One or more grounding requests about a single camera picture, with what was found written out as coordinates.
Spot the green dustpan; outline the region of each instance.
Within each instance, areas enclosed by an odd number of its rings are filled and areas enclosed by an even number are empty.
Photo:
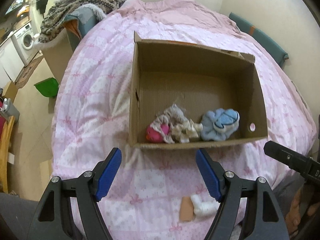
[[[36,89],[47,98],[54,98],[58,95],[59,84],[55,78],[47,78],[34,84]]]

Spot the door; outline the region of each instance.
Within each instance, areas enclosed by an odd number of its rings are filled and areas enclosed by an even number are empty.
[[[5,85],[10,81],[7,73],[4,71],[1,63],[0,63],[0,88],[4,88]]]
[[[33,40],[32,40],[32,36],[31,33],[27,32],[22,36],[22,47],[25,50],[30,50],[33,47]]]
[[[11,39],[0,47],[0,67],[3,67],[10,79],[15,82],[24,67]]]

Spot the blue plush toy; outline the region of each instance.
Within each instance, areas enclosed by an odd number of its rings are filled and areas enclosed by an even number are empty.
[[[208,111],[202,116],[201,138],[204,141],[225,141],[238,130],[239,120],[239,113],[233,109]]]

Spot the white cabinet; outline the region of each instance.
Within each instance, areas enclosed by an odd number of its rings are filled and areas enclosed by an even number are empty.
[[[24,67],[11,39],[8,39],[0,47],[0,67],[4,68],[10,79],[15,82],[20,71]]]
[[[10,81],[7,73],[4,71],[3,67],[0,66],[0,88],[4,88],[4,86]]]

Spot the bed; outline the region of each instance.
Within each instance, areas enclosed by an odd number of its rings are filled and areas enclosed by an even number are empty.
[[[99,202],[113,238],[203,239],[213,216],[179,222],[183,196],[196,193],[203,201],[214,201],[197,169],[195,151],[142,152],[128,145],[134,31],[144,39],[185,41],[253,54],[265,100],[268,140],[306,155],[316,139],[316,125],[294,85],[266,50],[228,17],[193,0],[128,0],[90,30],[71,57],[57,96],[52,176],[78,177],[119,147],[122,164],[107,197]],[[247,179],[263,176],[275,188],[291,171],[264,155],[266,141],[208,152],[225,170]],[[84,233],[74,199],[72,210]],[[242,201],[237,222],[244,210]]]

